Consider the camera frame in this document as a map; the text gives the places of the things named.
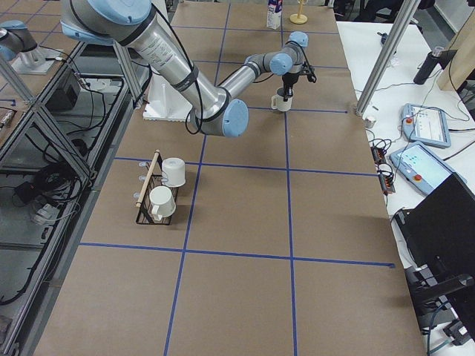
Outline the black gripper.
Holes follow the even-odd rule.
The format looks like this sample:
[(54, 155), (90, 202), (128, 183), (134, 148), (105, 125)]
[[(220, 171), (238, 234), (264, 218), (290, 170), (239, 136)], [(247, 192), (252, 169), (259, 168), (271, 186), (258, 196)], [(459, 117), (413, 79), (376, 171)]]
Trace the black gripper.
[(293, 97), (293, 85), (299, 80), (299, 73), (286, 73), (282, 76), (284, 101), (289, 101)]

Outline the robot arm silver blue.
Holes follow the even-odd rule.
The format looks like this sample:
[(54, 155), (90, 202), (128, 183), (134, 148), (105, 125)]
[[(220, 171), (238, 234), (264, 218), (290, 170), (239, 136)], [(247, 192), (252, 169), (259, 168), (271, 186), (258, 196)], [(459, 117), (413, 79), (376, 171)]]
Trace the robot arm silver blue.
[(38, 47), (27, 25), (20, 20), (1, 23), (1, 57), (11, 61), (20, 53), (29, 53)]
[(194, 133), (238, 137), (249, 123), (249, 109), (240, 100), (263, 73), (283, 78), (283, 95), (289, 99), (300, 76), (315, 82), (305, 49), (308, 36), (293, 32), (277, 52), (248, 57), (221, 84), (214, 86), (188, 57), (172, 28), (159, 20), (165, 16), (150, 1), (62, 1), (62, 31), (79, 42), (119, 44), (135, 50), (191, 104), (186, 122)]

